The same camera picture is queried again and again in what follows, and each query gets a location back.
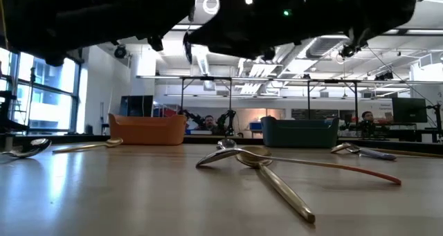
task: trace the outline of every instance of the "spoon handle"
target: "spoon handle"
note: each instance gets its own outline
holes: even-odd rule
[[[53,150],[53,153],[74,152],[74,151],[78,151],[78,150],[92,149],[95,147],[102,147],[102,146],[106,146],[106,143],[98,143],[95,145],[84,145],[84,146],[79,146],[79,147],[70,147],[70,148],[66,148],[66,149],[57,149],[57,150]]]
[[[260,174],[274,187],[275,190],[297,211],[306,221],[313,224],[316,216],[306,203],[272,170],[259,163]]]
[[[394,176],[390,176],[387,174],[383,174],[383,173],[379,173],[379,172],[373,172],[370,170],[365,170],[359,167],[352,167],[352,166],[347,166],[347,165],[340,165],[340,164],[335,164],[335,163],[319,163],[319,162],[314,162],[314,161],[304,161],[304,160],[297,160],[297,159],[287,159],[287,158],[279,158],[279,157],[272,157],[272,156],[259,156],[257,154],[252,153],[254,156],[256,157],[260,157],[263,159],[269,159],[269,160],[274,160],[274,161],[283,161],[283,162],[288,162],[288,163],[299,163],[299,164],[305,164],[305,165],[314,165],[314,166],[321,166],[321,167],[332,167],[332,168],[338,168],[338,169],[342,169],[342,170],[349,170],[349,171],[355,171],[355,172],[360,172],[360,173],[364,173],[364,174],[369,174],[372,176],[376,176],[385,180],[389,180],[392,181],[398,185],[401,185],[401,180],[398,179],[397,177]]]

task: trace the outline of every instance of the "computer monitor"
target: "computer monitor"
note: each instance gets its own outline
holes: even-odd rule
[[[428,122],[423,98],[392,98],[394,122]]]

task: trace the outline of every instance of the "black cable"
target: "black cable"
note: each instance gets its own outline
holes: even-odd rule
[[[368,49],[371,51],[371,53],[387,68],[387,69],[389,69],[389,66],[382,60],[382,59],[380,59],[380,57],[376,54],[376,53],[374,53],[374,51],[370,48],[370,47],[368,47]],[[397,78],[399,78],[401,81],[403,81],[404,82],[404,80],[400,77],[400,76],[398,76],[394,71],[391,71],[391,73],[392,74],[394,74]],[[406,83],[406,82],[404,82],[404,84],[406,84],[410,89],[412,89],[413,91],[415,91],[415,93],[416,94],[418,94],[418,95],[420,95],[422,98],[424,98],[426,101],[428,101],[428,102],[430,102],[430,104],[432,105],[432,106],[434,106],[434,104],[432,103],[432,101],[430,101],[428,98],[426,98],[425,96],[423,96],[420,92],[418,92],[416,89],[414,89],[414,87],[412,87],[410,84],[408,84],[408,83]],[[430,123],[432,123],[432,125],[431,126],[434,126],[434,127],[437,127],[437,125],[434,123],[434,121],[432,120],[432,118],[428,115],[428,113],[426,112],[426,115],[428,116],[428,123],[430,124]]]

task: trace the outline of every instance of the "orange container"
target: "orange container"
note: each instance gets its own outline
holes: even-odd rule
[[[186,117],[147,118],[109,114],[112,138],[130,145],[179,145],[185,136]]]

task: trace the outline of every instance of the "wooden table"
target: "wooden table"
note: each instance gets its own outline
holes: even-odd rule
[[[443,159],[397,162],[272,149],[274,156],[364,167],[402,186],[345,170],[270,168],[316,215],[307,224],[256,174],[225,159],[195,163],[214,145],[119,146],[11,161],[0,158],[0,235],[441,235]]]

